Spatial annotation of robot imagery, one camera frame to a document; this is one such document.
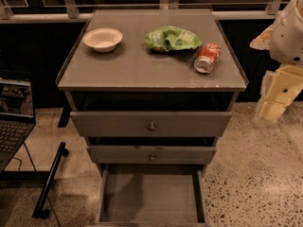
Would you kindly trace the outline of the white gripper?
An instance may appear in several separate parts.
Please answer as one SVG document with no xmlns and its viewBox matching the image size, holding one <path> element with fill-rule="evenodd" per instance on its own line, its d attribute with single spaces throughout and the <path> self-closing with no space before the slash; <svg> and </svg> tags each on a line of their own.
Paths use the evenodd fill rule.
<svg viewBox="0 0 303 227">
<path fill-rule="evenodd" d="M 272 26 L 265 28 L 250 43 L 256 50 L 269 50 L 281 63 L 275 71 L 267 70 L 262 79 L 257 117 L 277 122 L 303 91 L 303 17 L 297 3 L 289 4 Z"/>
</svg>

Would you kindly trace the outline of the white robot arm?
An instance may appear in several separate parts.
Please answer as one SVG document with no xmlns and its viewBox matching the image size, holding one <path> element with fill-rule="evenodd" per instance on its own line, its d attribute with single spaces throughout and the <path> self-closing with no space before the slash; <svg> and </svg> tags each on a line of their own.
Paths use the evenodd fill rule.
<svg viewBox="0 0 303 227">
<path fill-rule="evenodd" d="M 268 50 L 280 63 L 275 72 L 266 71 L 256 108 L 258 118 L 277 122 L 303 91 L 303 0 L 291 0 L 250 47 Z"/>
</svg>

